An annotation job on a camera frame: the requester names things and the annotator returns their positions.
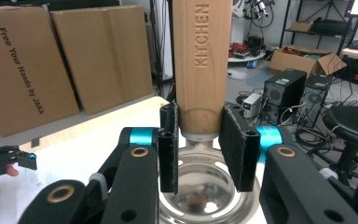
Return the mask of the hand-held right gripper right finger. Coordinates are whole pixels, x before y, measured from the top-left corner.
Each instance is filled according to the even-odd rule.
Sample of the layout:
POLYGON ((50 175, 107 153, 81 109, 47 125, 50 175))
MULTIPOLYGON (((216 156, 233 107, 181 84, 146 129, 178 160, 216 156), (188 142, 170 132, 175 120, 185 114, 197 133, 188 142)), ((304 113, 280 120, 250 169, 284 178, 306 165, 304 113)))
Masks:
POLYGON ((251 127, 241 113, 239 107, 224 107, 218 142, 236 190, 248 192, 254 189, 257 163, 265 161, 270 146, 283 142, 283 128, 251 127))

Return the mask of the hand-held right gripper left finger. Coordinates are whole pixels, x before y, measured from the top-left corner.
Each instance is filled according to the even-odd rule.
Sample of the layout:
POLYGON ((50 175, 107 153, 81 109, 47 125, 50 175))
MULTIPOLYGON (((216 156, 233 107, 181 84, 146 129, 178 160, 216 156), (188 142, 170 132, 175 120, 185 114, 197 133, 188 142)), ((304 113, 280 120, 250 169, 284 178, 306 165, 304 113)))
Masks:
POLYGON ((159 190, 164 193, 178 192, 178 120, 176 103, 159 109, 160 127, 135 127, 131 130, 130 143, 153 147, 158 152, 159 190))

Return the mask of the metal strainer spoon wooden handle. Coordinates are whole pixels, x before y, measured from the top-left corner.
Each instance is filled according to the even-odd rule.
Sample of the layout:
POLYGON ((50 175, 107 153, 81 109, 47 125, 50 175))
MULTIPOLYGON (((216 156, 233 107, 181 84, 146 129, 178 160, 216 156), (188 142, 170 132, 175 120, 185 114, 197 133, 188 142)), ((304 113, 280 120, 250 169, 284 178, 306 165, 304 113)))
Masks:
POLYGON ((218 136, 227 102, 232 0, 171 0, 172 65, 179 131, 178 192, 161 193, 162 224, 247 224, 260 185, 236 190, 218 136))

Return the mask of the white grid mat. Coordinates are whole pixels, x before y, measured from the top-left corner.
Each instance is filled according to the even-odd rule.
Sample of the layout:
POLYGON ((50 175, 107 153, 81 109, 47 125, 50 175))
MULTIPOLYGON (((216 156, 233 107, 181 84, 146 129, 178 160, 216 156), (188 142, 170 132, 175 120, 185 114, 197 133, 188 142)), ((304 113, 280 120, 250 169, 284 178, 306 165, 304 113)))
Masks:
POLYGON ((17 177, 0 176, 0 224, 17 224, 34 197, 63 179, 89 182, 115 149, 125 127, 158 127, 158 109, 115 111, 88 122, 85 132, 36 152, 35 171, 20 168, 17 177))

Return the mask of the small white power box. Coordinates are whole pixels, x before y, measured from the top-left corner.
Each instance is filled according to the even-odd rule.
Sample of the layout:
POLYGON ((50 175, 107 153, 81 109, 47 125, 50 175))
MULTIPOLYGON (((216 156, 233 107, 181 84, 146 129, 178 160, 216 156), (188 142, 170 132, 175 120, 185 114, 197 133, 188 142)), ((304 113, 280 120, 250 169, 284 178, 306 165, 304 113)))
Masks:
POLYGON ((244 109, 243 116, 246 119, 253 118, 260 111, 261 106, 261 95, 258 93, 252 93, 242 102, 242 107, 244 109))

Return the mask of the black computer tower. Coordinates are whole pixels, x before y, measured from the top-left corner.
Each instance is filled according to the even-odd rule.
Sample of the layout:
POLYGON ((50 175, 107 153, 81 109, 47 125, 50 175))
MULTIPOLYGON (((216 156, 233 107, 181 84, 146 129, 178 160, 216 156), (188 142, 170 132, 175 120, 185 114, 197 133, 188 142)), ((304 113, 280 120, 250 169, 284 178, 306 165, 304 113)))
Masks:
POLYGON ((261 119, 280 125, 296 113, 305 88, 307 73, 286 69, 265 81, 261 119))
POLYGON ((314 127, 330 90, 331 82, 331 76, 310 74, 300 99, 302 106, 296 112, 297 124, 303 127, 314 127))

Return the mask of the printed flat cardboard box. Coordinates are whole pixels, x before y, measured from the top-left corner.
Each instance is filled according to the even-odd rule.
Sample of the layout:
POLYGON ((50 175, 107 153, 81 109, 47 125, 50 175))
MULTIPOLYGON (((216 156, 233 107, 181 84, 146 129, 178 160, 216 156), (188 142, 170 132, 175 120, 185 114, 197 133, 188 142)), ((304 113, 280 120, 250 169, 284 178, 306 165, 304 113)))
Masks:
POLYGON ((42 7, 0 7, 0 134, 79 112, 50 19, 42 7))

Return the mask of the white round table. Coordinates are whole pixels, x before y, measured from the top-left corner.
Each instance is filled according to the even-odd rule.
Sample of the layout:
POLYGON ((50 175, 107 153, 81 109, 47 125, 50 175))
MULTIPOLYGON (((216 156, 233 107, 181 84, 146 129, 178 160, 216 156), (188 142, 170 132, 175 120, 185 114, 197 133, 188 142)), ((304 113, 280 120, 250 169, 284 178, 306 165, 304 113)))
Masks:
POLYGON ((230 63, 250 62, 250 61, 262 59, 265 56, 265 54, 266 54, 266 52, 264 50, 261 50, 255 56, 252 56, 249 52, 246 52, 244 54, 234 52, 233 56, 228 58, 228 61, 230 63))

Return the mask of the open cardboard box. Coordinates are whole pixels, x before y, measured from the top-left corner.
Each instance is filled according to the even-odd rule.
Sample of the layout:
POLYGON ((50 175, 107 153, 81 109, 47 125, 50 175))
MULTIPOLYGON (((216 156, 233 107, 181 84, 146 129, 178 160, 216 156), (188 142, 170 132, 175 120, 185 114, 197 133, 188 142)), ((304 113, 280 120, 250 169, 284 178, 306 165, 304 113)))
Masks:
POLYGON ((296 69, 310 74, 334 75, 347 65, 335 52, 290 45, 272 53, 269 68, 275 71, 296 69))

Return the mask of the black round stool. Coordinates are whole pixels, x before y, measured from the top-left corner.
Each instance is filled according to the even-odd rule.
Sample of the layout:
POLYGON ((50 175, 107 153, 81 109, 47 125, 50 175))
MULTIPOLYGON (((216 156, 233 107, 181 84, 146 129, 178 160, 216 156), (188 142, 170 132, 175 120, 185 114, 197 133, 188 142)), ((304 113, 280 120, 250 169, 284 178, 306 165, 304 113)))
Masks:
POLYGON ((337 174, 337 179, 350 187, 349 180, 353 177, 358 179, 358 174, 353 171, 358 164, 358 106, 332 106, 323 114, 322 120, 328 131, 345 141, 345 147, 337 162, 323 156, 319 148, 313 148, 308 155, 317 155, 327 162, 329 168, 337 174))

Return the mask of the plain flat cardboard box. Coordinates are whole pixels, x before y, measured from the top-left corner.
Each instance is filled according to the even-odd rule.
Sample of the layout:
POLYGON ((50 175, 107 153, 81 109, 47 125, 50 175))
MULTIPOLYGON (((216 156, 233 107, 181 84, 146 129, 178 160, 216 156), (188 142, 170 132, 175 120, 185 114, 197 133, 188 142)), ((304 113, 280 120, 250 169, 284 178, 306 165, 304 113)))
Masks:
POLYGON ((51 18, 87 114, 153 91, 143 7, 61 10, 51 18))

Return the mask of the black metal shelf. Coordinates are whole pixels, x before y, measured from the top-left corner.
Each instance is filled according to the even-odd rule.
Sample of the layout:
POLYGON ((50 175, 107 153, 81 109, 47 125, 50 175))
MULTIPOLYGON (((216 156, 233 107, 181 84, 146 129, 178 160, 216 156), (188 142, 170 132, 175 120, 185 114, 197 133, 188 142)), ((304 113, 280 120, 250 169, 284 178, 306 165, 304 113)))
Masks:
POLYGON ((344 16, 349 0, 287 0, 279 46, 300 45, 315 49, 331 49, 340 53, 354 39, 358 28, 358 19, 344 16), (328 35, 292 29, 297 21, 322 20, 346 21, 348 23, 344 35, 328 35))

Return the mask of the black bag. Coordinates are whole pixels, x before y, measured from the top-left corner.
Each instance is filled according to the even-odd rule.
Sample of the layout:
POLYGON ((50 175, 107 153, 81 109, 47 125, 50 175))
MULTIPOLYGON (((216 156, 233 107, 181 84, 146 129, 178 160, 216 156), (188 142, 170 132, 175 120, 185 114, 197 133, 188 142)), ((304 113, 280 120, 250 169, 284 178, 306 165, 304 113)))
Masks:
POLYGON ((312 24, 312 32, 328 35, 344 35, 348 23, 346 21, 322 20, 318 18, 312 24))

